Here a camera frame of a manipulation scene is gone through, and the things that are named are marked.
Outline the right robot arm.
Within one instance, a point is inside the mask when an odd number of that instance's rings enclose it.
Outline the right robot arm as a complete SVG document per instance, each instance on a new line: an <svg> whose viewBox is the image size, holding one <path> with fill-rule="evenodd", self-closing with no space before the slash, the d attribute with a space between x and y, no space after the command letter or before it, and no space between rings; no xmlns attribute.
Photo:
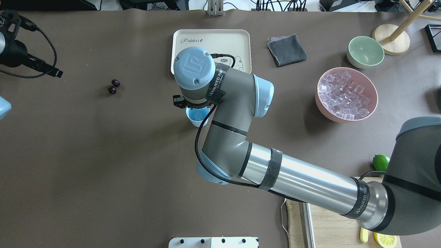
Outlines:
<svg viewBox="0 0 441 248"><path fill-rule="evenodd" d="M406 121L381 182L364 182L247 141L255 117L265 116L274 85L216 63L203 48L175 57L180 108L213 104L214 117L202 150L194 149L198 172L214 183L254 187L354 219L364 229L414 235L440 226L440 117Z"/></svg>

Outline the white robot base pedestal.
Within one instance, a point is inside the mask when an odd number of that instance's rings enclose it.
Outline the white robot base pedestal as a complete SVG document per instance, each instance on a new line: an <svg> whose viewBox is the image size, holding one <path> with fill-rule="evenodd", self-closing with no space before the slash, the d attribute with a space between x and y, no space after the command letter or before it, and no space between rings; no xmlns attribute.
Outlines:
<svg viewBox="0 0 441 248"><path fill-rule="evenodd" d="M259 248L258 237L175 237L169 248Z"/></svg>

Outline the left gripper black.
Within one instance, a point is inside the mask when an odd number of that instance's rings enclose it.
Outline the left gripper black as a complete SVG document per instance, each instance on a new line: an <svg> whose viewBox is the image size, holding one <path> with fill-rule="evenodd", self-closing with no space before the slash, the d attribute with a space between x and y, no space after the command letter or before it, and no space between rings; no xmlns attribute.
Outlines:
<svg viewBox="0 0 441 248"><path fill-rule="evenodd" d="M61 78L63 75L55 66L44 61L35 61L24 43L3 33L0 34L0 63L10 68L24 65L52 77Z"/></svg>

